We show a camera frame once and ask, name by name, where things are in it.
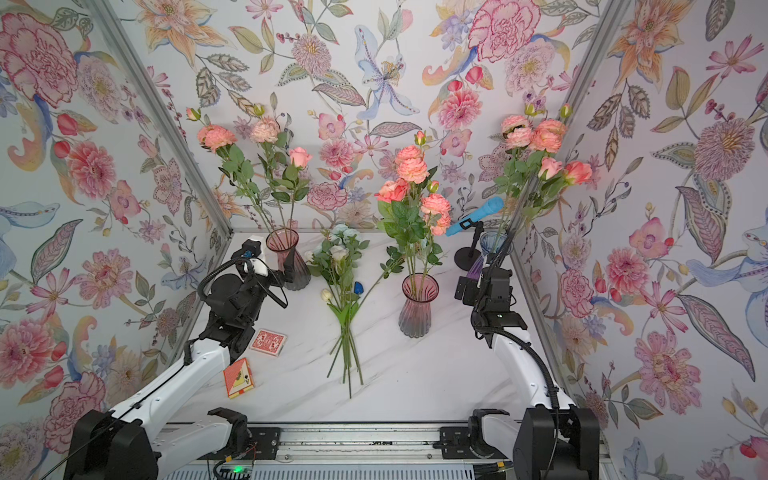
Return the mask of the eleventh pink flower stem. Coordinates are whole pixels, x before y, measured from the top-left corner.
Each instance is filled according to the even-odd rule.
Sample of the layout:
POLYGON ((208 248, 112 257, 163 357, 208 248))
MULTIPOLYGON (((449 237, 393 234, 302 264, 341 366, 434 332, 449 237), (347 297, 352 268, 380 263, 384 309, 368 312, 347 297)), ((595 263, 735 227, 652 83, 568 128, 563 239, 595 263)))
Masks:
POLYGON ((413 251, 415 260, 415 273, 421 273, 422 263, 417 257, 419 242, 425 236, 425 225, 420 211, 420 200, 425 195, 427 183, 432 180, 435 169, 431 169, 426 162, 427 137, 423 131, 414 135, 411 146, 403 149, 396 156, 398 179, 404 179, 410 184, 409 204, 411 208, 411 231, 413 235, 413 251))

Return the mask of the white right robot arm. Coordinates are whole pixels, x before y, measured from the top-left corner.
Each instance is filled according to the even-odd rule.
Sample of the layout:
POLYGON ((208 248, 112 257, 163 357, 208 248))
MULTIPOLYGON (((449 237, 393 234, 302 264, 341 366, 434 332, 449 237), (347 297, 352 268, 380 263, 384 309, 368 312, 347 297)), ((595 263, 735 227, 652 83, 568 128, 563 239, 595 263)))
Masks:
POLYGON ((498 459, 497 471, 517 479, 597 479, 600 425, 555 381, 536 351, 523 317, 512 310, 513 272, 503 267, 513 234, 490 255, 477 281, 459 279, 456 298, 472 307, 470 323, 504 365, 524 400, 522 417, 502 409, 476 409, 467 421, 466 449, 480 459, 498 459))

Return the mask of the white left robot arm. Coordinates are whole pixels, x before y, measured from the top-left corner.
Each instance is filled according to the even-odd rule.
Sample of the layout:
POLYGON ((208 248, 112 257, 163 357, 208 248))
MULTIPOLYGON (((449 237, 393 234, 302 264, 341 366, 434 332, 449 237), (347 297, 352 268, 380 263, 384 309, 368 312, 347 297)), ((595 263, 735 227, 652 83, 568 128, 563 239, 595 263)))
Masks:
POLYGON ((234 365, 252 343, 266 299, 288 305, 288 275, 269 268, 266 242, 251 236, 197 287, 208 306, 205 328, 168 371, 107 412, 91 410, 75 424, 66 479, 162 479, 207 454, 237 457, 253 439, 246 415, 216 407, 169 434, 166 424, 197 392, 234 365))

